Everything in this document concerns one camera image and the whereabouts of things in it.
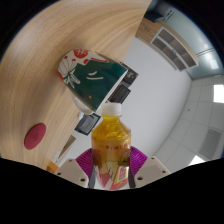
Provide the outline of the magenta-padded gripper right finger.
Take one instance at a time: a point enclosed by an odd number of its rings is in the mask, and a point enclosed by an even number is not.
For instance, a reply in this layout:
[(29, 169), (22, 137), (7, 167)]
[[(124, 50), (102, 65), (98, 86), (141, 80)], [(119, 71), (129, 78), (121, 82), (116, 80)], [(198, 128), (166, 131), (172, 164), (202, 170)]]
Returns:
[(155, 156), (147, 157), (135, 147), (131, 148), (128, 181), (131, 188), (140, 188), (170, 174)]

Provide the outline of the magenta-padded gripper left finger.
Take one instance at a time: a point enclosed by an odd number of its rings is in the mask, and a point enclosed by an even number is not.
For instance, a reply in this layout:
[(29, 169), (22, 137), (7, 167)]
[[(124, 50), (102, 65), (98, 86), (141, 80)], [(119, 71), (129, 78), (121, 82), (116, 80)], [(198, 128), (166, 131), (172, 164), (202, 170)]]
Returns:
[(68, 159), (55, 172), (67, 181), (84, 188), (93, 189), (95, 186), (95, 171), (92, 158), (92, 149), (88, 149), (76, 159)]

